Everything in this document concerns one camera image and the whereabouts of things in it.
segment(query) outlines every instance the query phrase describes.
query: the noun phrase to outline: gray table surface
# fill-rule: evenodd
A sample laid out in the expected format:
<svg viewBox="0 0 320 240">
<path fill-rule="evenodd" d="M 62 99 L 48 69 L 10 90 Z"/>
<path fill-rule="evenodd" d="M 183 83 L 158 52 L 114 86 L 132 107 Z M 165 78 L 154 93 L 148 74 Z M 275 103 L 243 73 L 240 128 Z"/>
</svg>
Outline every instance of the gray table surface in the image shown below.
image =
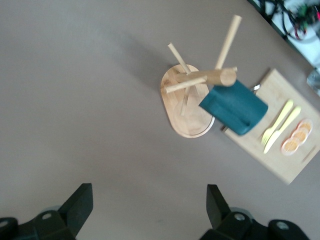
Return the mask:
<svg viewBox="0 0 320 240">
<path fill-rule="evenodd" d="M 225 66 L 250 87 L 276 68 L 318 110 L 312 70 L 246 0 L 0 1 L 0 212 L 20 223 L 93 184 L 86 239 L 199 239 L 207 184 L 261 224 L 319 237 L 320 155 L 290 185 L 221 132 L 171 128 L 160 81 L 177 60 L 212 69 L 234 14 Z"/>
</svg>

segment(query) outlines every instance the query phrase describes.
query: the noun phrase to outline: wooden base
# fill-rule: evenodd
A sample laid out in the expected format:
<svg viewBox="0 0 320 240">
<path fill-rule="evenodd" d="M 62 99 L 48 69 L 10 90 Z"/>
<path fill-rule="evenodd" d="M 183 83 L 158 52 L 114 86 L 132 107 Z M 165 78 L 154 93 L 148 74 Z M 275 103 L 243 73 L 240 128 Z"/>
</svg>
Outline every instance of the wooden base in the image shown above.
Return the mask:
<svg viewBox="0 0 320 240">
<path fill-rule="evenodd" d="M 198 71 L 194 66 L 187 65 L 190 70 Z M 189 97 L 185 108 L 185 113 L 181 115 L 182 103 L 185 89 L 165 93 L 164 87 L 178 84 L 176 75 L 185 73 L 181 65 L 170 68 L 163 76 L 161 81 L 161 95 L 164 108 L 168 115 L 172 128 L 177 134 L 185 138 L 198 138 L 210 130 L 215 118 L 199 107 L 200 102 L 209 93 L 206 84 L 197 84 L 190 87 Z"/>
</svg>

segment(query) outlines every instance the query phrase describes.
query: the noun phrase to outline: yellow knife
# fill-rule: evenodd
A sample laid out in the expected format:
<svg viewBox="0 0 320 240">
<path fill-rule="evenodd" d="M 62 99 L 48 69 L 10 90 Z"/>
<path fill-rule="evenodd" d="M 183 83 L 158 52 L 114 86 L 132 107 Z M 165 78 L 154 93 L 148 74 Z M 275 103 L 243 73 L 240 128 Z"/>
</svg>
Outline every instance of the yellow knife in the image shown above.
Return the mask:
<svg viewBox="0 0 320 240">
<path fill-rule="evenodd" d="M 265 145 L 263 153 L 266 154 L 271 146 L 275 143 L 275 141 L 278 139 L 278 137 L 283 133 L 283 131 L 293 122 L 293 120 L 296 119 L 296 117 L 300 114 L 301 112 L 301 107 L 296 106 L 288 118 L 285 120 L 285 122 L 282 124 L 279 130 L 275 131 L 271 137 L 269 138 L 268 142 Z"/>
</svg>

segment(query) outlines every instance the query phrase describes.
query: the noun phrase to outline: clear glass cup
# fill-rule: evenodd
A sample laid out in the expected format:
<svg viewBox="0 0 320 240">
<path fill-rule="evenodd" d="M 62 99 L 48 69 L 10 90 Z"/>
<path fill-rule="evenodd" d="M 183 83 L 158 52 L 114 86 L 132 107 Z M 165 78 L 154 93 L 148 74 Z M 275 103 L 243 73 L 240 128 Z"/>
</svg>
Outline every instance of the clear glass cup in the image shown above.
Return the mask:
<svg viewBox="0 0 320 240">
<path fill-rule="evenodd" d="M 315 68 L 306 78 L 306 83 L 320 97 L 320 68 Z"/>
</svg>

